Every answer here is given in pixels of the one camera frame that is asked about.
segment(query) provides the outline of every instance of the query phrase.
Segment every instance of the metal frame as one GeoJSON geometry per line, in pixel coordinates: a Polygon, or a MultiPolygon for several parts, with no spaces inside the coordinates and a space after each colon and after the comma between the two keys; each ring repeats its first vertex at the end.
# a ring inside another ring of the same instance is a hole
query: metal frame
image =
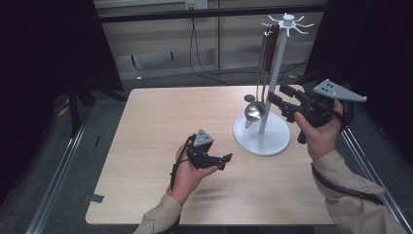
{"type": "Polygon", "coordinates": [[[194,19],[194,18],[214,18],[214,17],[236,17],[236,16],[253,16],[253,15],[270,15],[284,13],[311,13],[325,12],[329,10],[342,10],[345,8],[356,7],[355,4],[337,4],[330,6],[327,4],[313,5],[291,5],[282,7],[260,7],[260,8],[224,8],[224,9],[206,9],[195,11],[172,11],[172,12],[155,12],[141,14],[112,14],[101,15],[90,18],[76,19],[59,19],[59,21],[78,23],[78,22],[126,22],[126,21],[145,21],[145,20],[177,20],[177,19],[194,19]]]}
{"type": "Polygon", "coordinates": [[[45,195],[43,196],[42,202],[40,203],[39,207],[34,214],[34,217],[31,219],[30,224],[26,230],[26,234],[32,233],[42,233],[43,228],[49,218],[49,214],[52,211],[52,208],[55,204],[58,191],[63,184],[64,177],[66,172],[70,166],[70,162],[74,157],[76,149],[79,145],[80,140],[82,139],[83,132],[85,130],[85,126],[88,123],[88,120],[92,113],[92,107],[87,108],[86,110],[86,117],[80,126],[79,131],[77,134],[70,139],[66,151],[64,152],[63,157],[61,158],[60,164],[57,167],[56,173],[52,179],[52,182],[49,185],[49,188],[45,195]]]}
{"type": "Polygon", "coordinates": [[[399,207],[399,205],[393,198],[390,191],[387,189],[386,185],[379,178],[373,166],[368,161],[367,156],[365,155],[364,151],[361,149],[361,146],[358,144],[350,128],[346,127],[343,133],[341,134],[341,136],[344,138],[346,143],[349,145],[350,150],[352,150],[352,153],[355,156],[358,162],[358,165],[361,167],[361,170],[366,176],[366,178],[380,185],[386,190],[385,197],[384,197],[385,199],[384,203],[386,207],[389,208],[389,210],[392,212],[395,219],[397,219],[397,221],[400,222],[400,224],[404,227],[404,229],[408,233],[413,234],[412,226],[410,226],[410,224],[408,223],[407,219],[405,218],[403,214],[403,211],[401,210],[401,208],[399,207]]]}

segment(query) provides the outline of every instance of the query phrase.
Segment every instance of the beige sleeve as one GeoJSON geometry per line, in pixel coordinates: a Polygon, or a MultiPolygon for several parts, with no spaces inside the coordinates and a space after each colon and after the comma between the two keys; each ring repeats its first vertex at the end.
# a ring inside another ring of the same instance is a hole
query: beige sleeve
{"type": "Polygon", "coordinates": [[[143,215],[133,234],[154,234],[167,230],[175,224],[182,211],[182,206],[168,195],[154,209],[143,215]]]}
{"type": "MultiPolygon", "coordinates": [[[[324,178],[336,185],[383,199],[385,190],[353,174],[336,150],[314,161],[313,165],[324,178]]],[[[328,213],[342,233],[407,233],[386,207],[335,192],[315,181],[325,196],[328,213]]]]}

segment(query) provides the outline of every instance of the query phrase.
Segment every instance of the white base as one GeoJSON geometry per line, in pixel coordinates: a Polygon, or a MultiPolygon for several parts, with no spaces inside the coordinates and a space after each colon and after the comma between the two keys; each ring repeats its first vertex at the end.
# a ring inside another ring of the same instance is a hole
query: white base
{"type": "Polygon", "coordinates": [[[234,136],[246,151],[258,156],[274,156],[289,143],[290,131],[284,120],[274,113],[269,113],[264,133],[259,133],[261,120],[245,128],[245,116],[237,119],[234,136]]]}

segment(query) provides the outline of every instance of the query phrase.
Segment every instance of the human hand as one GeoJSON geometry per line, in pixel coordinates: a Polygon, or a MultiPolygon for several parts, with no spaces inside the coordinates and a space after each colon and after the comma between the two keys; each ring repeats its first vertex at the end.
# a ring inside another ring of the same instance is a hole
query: human hand
{"type": "MultiPolygon", "coordinates": [[[[176,151],[175,159],[179,157],[183,146],[184,145],[181,145],[178,151],[176,151]]],[[[198,185],[200,185],[201,180],[218,170],[218,166],[212,166],[202,170],[197,170],[194,168],[186,153],[187,149],[188,148],[185,148],[181,159],[181,161],[185,160],[185,162],[180,163],[176,172],[173,190],[170,189],[169,185],[166,192],[167,195],[175,199],[182,206],[188,199],[189,195],[198,187],[198,185]]]]}
{"type": "MultiPolygon", "coordinates": [[[[343,114],[343,105],[337,99],[334,100],[334,110],[343,114]]],[[[307,149],[313,161],[335,149],[338,135],[340,134],[341,122],[336,117],[326,125],[314,128],[299,112],[294,113],[295,122],[306,135],[307,149]]]]}

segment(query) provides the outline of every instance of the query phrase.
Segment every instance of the wooden table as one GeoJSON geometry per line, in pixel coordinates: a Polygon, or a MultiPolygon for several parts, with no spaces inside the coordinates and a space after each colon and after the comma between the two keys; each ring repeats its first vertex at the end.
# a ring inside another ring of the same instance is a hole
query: wooden table
{"type": "MultiPolygon", "coordinates": [[[[288,123],[290,143],[273,157],[252,155],[236,142],[234,124],[247,94],[255,87],[133,90],[94,192],[103,202],[91,202],[87,222],[140,223],[165,194],[178,147],[204,129],[215,139],[209,155],[234,156],[190,196],[181,224],[332,224],[296,124],[288,123]]],[[[271,111],[281,115],[276,106],[271,111]]]]}

